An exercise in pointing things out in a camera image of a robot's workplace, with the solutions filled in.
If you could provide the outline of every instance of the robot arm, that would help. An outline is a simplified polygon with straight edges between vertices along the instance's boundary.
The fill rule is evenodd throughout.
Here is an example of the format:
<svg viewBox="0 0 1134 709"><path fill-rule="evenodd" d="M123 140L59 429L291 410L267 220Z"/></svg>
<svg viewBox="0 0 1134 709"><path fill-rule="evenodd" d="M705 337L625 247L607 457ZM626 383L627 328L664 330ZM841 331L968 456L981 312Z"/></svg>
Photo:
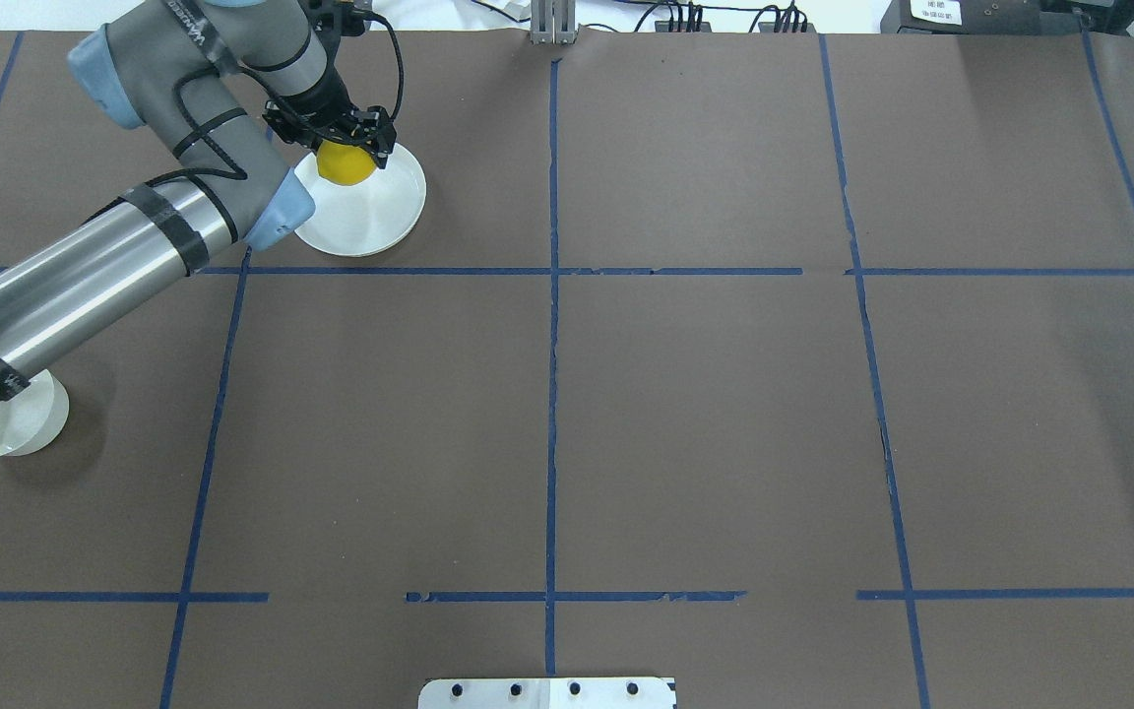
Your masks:
<svg viewBox="0 0 1134 709"><path fill-rule="evenodd" d="M271 95L265 120L318 150L320 171L352 179L386 164L396 111L353 107L333 68L339 36L369 18L383 22L349 0L147 0L73 50L86 93L126 129L149 126L183 169L0 273L0 400L232 243L269 247L312 216L221 76L256 78Z"/></svg>

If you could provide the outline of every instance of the white label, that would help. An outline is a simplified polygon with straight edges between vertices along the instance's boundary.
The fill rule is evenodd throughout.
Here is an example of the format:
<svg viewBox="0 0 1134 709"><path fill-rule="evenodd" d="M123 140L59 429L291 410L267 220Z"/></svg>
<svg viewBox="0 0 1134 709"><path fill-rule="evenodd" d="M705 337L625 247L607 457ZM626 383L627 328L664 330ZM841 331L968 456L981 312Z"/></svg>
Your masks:
<svg viewBox="0 0 1134 709"><path fill-rule="evenodd" d="M913 8L913 17L926 19L928 23L939 23L945 26L958 26L958 0L908 0Z"/></svg>

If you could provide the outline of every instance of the yellow ball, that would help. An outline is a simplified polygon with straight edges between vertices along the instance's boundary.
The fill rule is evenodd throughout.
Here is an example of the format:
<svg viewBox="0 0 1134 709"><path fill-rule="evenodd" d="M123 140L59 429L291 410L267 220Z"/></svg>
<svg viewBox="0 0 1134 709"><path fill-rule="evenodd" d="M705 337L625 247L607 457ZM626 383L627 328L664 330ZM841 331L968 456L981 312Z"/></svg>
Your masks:
<svg viewBox="0 0 1134 709"><path fill-rule="evenodd" d="M374 175L374 158L365 150L329 140L318 149L318 174L335 184L357 184Z"/></svg>

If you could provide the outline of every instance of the light blue joint cap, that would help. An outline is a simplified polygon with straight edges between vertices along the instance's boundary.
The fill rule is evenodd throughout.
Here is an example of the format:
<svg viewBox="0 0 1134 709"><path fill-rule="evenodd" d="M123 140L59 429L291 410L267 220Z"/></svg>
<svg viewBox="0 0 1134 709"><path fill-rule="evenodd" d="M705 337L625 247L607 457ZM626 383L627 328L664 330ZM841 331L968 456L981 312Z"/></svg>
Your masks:
<svg viewBox="0 0 1134 709"><path fill-rule="evenodd" d="M108 26L91 32L68 53L68 71L77 84L86 90L86 95L103 108L103 112L124 129L136 129L143 118L135 111L130 98L125 93L121 77L117 76L112 62L112 49L108 45Z"/></svg>
<svg viewBox="0 0 1134 709"><path fill-rule="evenodd" d="M287 171L265 211L243 240L253 251L265 251L314 216L314 199L294 171Z"/></svg>

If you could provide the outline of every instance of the white bowl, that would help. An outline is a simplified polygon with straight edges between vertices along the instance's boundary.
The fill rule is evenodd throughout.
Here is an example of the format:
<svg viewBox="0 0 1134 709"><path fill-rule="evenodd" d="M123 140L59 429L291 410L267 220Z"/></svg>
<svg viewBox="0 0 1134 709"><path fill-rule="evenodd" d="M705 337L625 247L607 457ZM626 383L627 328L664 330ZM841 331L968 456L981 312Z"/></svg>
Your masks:
<svg viewBox="0 0 1134 709"><path fill-rule="evenodd" d="M68 421L68 391L43 370L31 383L0 404L0 455L36 453L56 440Z"/></svg>
<svg viewBox="0 0 1134 709"><path fill-rule="evenodd" d="M335 256L370 256L396 246L428 202L428 178L405 145L391 150L387 168L350 187L321 178L314 153L296 166L296 176L318 205L296 234Z"/></svg>

